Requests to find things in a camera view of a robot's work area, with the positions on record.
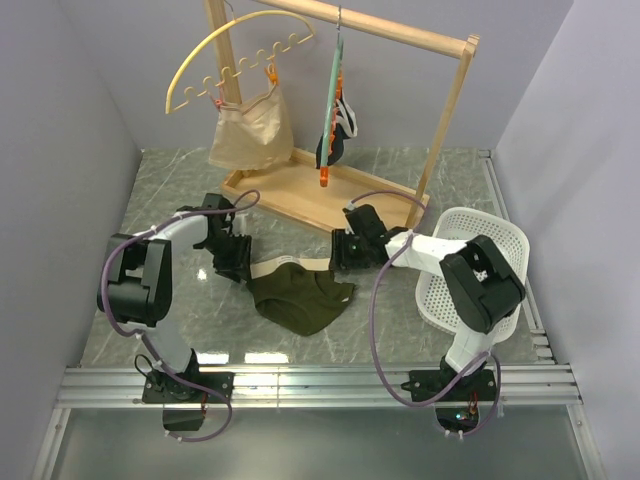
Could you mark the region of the far orange clip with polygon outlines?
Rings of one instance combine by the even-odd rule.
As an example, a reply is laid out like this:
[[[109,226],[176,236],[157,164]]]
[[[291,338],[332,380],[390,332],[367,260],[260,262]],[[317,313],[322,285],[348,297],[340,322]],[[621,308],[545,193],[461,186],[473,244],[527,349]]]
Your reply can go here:
[[[338,71],[337,79],[336,79],[336,89],[335,89],[335,98],[336,101],[342,98],[343,93],[343,71],[340,69]]]

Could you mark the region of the navy blue underwear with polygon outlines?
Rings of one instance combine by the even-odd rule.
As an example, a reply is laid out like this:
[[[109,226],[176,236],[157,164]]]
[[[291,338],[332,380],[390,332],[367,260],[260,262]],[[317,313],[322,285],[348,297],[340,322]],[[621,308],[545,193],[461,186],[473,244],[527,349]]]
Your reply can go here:
[[[355,138],[358,134],[356,115],[350,105],[341,95],[337,99],[335,138],[331,142],[327,165],[332,166],[337,163],[344,154],[344,142]]]

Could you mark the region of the wooden clothes rack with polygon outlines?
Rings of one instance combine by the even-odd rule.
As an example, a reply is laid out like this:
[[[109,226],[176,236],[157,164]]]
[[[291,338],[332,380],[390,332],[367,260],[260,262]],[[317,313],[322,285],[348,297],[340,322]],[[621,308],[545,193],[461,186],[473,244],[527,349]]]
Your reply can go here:
[[[336,25],[339,7],[337,5],[320,1],[268,1],[266,4],[269,9],[293,12],[308,20],[314,18]],[[211,33],[226,22],[238,18],[227,18],[233,15],[233,12],[223,1],[206,1],[204,8]],[[456,39],[344,8],[341,27],[432,51],[458,61],[418,187],[412,190],[356,168],[334,166],[329,167],[328,186],[322,188],[320,171],[312,168],[312,154],[295,148],[289,161],[280,167],[256,173],[232,170],[221,184],[221,190],[237,197],[242,191],[255,188],[262,193],[262,209],[325,231],[343,226],[340,209],[352,198],[375,191],[377,194],[370,200],[383,219],[389,220],[393,225],[412,227],[421,217],[420,208],[416,203],[429,199],[425,194],[426,185],[476,54],[479,37],[470,35],[466,40]],[[224,66],[229,66],[234,73],[236,62],[229,31],[219,36],[213,45],[219,72]],[[237,78],[229,79],[229,83],[223,86],[223,91],[231,101],[241,99]]]

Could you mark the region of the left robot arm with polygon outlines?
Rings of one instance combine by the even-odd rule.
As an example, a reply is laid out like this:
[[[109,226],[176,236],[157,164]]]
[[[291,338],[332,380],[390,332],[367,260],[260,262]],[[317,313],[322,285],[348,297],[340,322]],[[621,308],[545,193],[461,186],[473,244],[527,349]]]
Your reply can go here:
[[[234,230],[238,201],[206,194],[199,207],[180,208],[170,219],[137,234],[110,237],[97,292],[98,308],[121,336],[140,340],[148,351],[145,377],[171,402],[226,403],[231,380],[200,371],[195,351],[172,317],[173,262],[205,250],[217,275],[236,283],[251,278],[252,239]]]

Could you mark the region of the olive green underwear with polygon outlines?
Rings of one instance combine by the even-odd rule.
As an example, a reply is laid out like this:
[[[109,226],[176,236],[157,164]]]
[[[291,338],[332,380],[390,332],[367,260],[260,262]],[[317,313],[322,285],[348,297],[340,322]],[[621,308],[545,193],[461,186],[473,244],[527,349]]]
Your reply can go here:
[[[247,288],[257,312],[302,337],[333,323],[354,299],[356,285],[338,282],[330,260],[283,255],[254,263]]]

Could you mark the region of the beige underwear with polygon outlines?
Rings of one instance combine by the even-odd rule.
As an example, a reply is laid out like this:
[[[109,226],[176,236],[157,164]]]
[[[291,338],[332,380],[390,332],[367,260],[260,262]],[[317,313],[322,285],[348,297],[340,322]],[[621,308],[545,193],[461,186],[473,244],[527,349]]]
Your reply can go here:
[[[263,170],[287,162],[294,148],[288,109],[278,85],[218,110],[209,163],[228,170]]]

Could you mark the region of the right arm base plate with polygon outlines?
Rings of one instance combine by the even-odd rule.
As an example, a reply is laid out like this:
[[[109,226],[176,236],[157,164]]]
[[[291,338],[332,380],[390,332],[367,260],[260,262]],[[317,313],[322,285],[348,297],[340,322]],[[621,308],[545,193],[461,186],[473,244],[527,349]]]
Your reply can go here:
[[[409,392],[413,402],[426,401],[441,392],[456,376],[456,372],[435,370],[411,370],[409,380],[401,389]],[[498,381],[493,371],[480,369],[463,376],[443,397],[444,402],[493,401]]]

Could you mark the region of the green wire hanger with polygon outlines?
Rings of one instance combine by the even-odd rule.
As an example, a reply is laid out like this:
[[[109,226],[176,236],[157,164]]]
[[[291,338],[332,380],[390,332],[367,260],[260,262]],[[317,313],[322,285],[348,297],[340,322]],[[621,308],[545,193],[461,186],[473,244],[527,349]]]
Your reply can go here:
[[[325,109],[325,121],[324,121],[324,129],[323,129],[323,137],[321,143],[321,155],[320,155],[320,168],[328,167],[328,155],[330,153],[330,145],[331,145],[331,137],[333,134],[333,124],[335,119],[335,106],[336,106],[336,98],[335,98],[335,89],[336,89],[336,79],[338,75],[338,71],[341,69],[342,63],[342,55],[343,55],[343,39],[341,36],[341,20],[342,20],[342,6],[338,7],[338,16],[336,21],[336,31],[337,31],[337,41],[336,47],[333,56],[331,74],[329,79],[329,88],[327,95],[327,104]]]

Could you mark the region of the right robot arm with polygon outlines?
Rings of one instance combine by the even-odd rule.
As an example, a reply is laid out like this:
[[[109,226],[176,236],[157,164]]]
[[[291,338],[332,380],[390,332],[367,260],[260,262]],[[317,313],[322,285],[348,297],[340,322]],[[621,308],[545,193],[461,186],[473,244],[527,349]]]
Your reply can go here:
[[[520,278],[486,235],[449,240],[407,227],[389,229],[370,204],[345,208],[343,212],[347,226],[331,232],[332,270],[379,266],[375,288],[390,267],[432,274],[444,281],[460,320],[435,382],[420,383],[427,398],[409,401],[393,389],[380,365],[375,340],[377,292],[373,291],[369,301],[369,340],[382,384],[394,399],[411,407],[465,398],[478,384],[480,373],[492,357],[498,323],[513,314],[525,298]]]

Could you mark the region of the orange clip on yellow hanger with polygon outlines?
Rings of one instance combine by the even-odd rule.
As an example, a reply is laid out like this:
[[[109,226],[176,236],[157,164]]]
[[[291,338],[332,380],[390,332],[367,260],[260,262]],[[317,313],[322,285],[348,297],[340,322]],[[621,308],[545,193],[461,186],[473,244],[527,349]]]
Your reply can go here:
[[[277,72],[277,67],[274,63],[270,63],[269,65],[267,65],[264,68],[264,72],[268,78],[268,80],[271,82],[272,85],[278,85],[279,84],[279,76],[278,76],[278,72]]]

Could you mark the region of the end orange clip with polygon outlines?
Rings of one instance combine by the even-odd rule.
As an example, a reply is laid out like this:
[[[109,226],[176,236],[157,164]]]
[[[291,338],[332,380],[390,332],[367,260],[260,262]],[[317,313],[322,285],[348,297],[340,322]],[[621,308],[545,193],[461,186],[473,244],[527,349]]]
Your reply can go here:
[[[329,168],[321,167],[320,168],[320,186],[322,188],[326,188],[329,183]]]

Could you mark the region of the aluminium mounting rail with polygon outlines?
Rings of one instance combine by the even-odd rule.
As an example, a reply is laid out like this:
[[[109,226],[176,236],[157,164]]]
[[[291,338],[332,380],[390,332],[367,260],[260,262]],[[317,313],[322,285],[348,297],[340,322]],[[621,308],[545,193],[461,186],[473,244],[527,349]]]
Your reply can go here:
[[[218,438],[182,445],[159,430],[130,369],[67,371],[37,479],[602,479],[577,381],[538,317],[537,360],[503,369],[498,418],[467,439],[430,409],[391,398],[369,365],[235,367],[234,414]]]

